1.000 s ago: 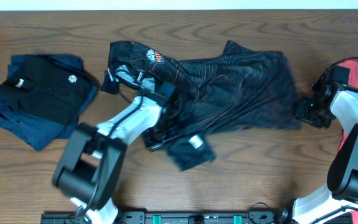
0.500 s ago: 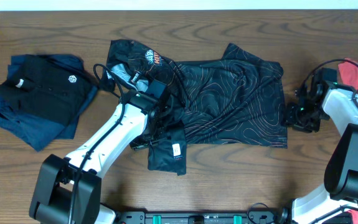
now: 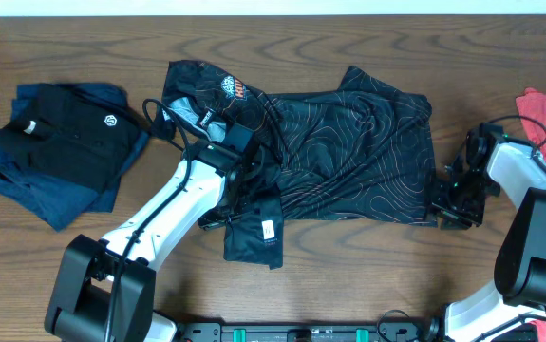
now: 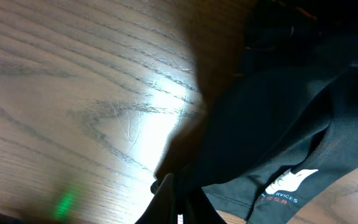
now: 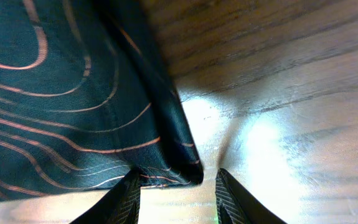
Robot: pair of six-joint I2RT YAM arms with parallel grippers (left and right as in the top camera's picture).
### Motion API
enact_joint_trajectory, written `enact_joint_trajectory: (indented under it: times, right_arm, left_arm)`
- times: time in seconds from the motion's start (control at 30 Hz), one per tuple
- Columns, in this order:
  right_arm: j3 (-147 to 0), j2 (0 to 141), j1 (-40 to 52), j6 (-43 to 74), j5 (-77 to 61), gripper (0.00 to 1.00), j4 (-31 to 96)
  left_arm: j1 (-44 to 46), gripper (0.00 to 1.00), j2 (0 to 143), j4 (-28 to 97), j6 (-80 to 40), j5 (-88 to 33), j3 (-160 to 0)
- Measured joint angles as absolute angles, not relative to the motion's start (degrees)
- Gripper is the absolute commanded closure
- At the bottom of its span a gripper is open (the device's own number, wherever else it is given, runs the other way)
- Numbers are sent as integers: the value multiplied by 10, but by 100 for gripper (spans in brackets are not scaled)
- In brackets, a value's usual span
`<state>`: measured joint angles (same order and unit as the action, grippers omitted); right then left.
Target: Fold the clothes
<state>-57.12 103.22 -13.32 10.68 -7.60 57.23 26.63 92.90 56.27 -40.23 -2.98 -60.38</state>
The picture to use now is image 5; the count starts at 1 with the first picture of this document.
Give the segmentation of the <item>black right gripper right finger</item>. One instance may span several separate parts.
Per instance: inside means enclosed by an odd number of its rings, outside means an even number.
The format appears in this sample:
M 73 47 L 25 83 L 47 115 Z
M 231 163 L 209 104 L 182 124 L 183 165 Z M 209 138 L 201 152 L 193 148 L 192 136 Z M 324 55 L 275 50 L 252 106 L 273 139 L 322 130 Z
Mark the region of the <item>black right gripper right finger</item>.
M 215 178 L 215 197 L 219 224 L 285 223 L 223 168 Z

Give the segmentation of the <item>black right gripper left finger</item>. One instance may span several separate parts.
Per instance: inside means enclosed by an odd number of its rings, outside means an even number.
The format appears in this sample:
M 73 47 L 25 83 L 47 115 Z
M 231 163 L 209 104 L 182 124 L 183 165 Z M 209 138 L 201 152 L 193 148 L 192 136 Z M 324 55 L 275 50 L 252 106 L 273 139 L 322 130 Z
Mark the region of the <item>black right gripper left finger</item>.
M 92 208 L 71 224 L 137 224 L 141 183 L 139 172 L 128 172 Z

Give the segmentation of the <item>black orange-patterned jersey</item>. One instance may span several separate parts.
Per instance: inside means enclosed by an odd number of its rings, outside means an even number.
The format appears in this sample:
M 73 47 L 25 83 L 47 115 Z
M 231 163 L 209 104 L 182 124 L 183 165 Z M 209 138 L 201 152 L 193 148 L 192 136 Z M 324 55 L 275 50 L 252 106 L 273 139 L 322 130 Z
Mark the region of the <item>black orange-patterned jersey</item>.
M 0 202 L 203 181 L 138 1 L 0 0 Z

